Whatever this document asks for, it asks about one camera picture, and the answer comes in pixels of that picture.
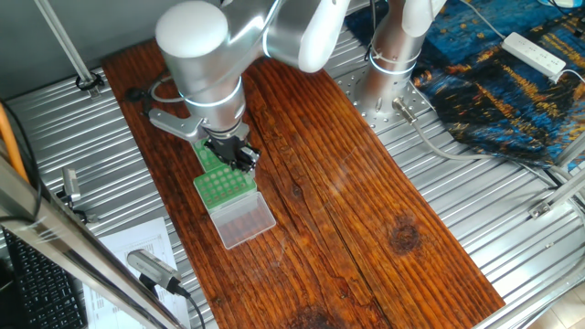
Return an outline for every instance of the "wood grain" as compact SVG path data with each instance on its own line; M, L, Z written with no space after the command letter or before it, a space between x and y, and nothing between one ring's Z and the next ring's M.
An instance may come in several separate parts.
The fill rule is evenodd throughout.
M163 69L156 44L103 67L221 328L470 328L504 305L325 72L260 60L243 75L277 226L225 250L191 146L124 100ZM172 83L158 92L176 96Z

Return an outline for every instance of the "black keyboard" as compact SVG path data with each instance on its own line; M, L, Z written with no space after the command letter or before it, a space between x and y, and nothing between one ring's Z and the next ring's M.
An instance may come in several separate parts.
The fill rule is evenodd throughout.
M87 322L69 274L5 229L4 236L29 328L85 328Z

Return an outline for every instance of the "metal bracket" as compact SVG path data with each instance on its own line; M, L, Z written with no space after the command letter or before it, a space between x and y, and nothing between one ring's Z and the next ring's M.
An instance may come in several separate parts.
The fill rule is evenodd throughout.
M528 212L533 219L539 218L550 212L557 205L563 204L569 198L575 196L585 186L585 170L581 170L569 181L559 187L555 193L532 207Z
M186 119L180 119L173 114L158 109L152 109L148 112L150 122L161 130L171 133L191 143L195 143L207 138L206 131L201 127L204 118L191 116Z
M550 210L551 208L547 202L541 202L536 207L533 207L530 210L528 210L528 212L530 213L530 216L532 216L532 218L536 219L547 214Z
M344 91L347 98L359 108L359 102L356 101L356 87L362 83L362 79L366 74L367 68L356 69L336 79L337 85ZM427 99L414 87L412 82L407 85L407 93L402 98L406 109L414 115L430 108ZM371 109L358 110L374 131L375 134L380 134L391 127L402 122L405 118L397 111L391 102L379 103L376 107Z

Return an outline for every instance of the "blue printed cloth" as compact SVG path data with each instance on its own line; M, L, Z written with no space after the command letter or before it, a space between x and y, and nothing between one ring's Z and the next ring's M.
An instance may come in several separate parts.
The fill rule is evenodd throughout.
M505 36L517 32L585 72L585 41L573 32L580 9L563 16L534 0L473 0ZM377 4L378 17L388 11ZM346 25L364 44L372 35L371 12L362 9ZM483 154L548 167L585 131L585 85L566 74L557 85L499 46L502 39L467 5L449 0L429 30L413 78L453 137ZM585 159L578 157L569 169Z

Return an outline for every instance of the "metal clamp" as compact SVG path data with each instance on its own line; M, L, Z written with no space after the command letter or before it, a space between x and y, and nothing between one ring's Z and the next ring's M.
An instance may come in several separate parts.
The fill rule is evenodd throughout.
M179 119L172 114L158 109L148 112L150 122L161 130L171 133L179 138L195 143L207 137L207 133L201 127L205 119L191 116L186 119Z
M569 198L575 196L585 186L585 170L581 170L574 175L569 181L559 187L555 193L548 196L536 206L532 207L528 212L533 219L539 218L542 215L550 212L556 205L561 205Z

